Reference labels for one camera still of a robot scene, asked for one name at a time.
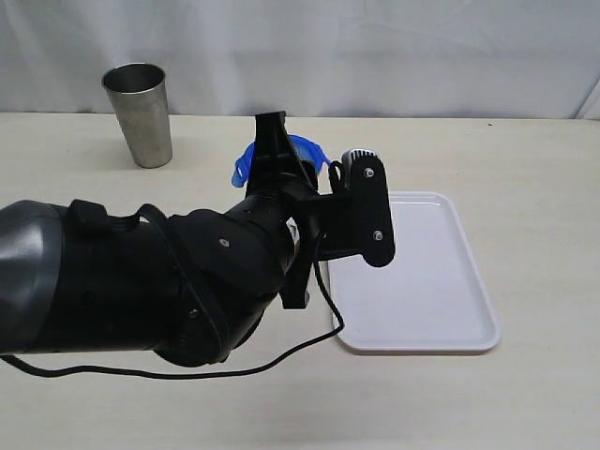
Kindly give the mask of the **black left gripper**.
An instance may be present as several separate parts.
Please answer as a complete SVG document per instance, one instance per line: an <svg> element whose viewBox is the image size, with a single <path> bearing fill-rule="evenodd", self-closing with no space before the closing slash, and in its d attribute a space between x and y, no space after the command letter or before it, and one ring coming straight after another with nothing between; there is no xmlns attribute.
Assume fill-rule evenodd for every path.
<svg viewBox="0 0 600 450"><path fill-rule="evenodd" d="M255 139L246 194L271 198L289 210L299 228L296 256L279 291L286 309L308 305L308 279L315 262L360 255L352 217L351 164L368 156L345 152L327 170L332 192L319 192L316 164L300 158L285 128L284 111L254 116Z"/></svg>

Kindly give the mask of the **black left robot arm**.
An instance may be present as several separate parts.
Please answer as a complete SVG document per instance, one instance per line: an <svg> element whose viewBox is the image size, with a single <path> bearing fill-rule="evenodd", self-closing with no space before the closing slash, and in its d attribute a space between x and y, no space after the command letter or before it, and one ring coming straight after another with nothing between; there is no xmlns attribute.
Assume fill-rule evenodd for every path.
<svg viewBox="0 0 600 450"><path fill-rule="evenodd" d="M259 114L246 195L224 213L127 217L98 203L21 200L1 211L1 357L151 351L195 368L225 361L272 301L304 308L322 261L394 254L383 166L346 152L321 194L283 112ZM374 233L384 239L375 243Z"/></svg>

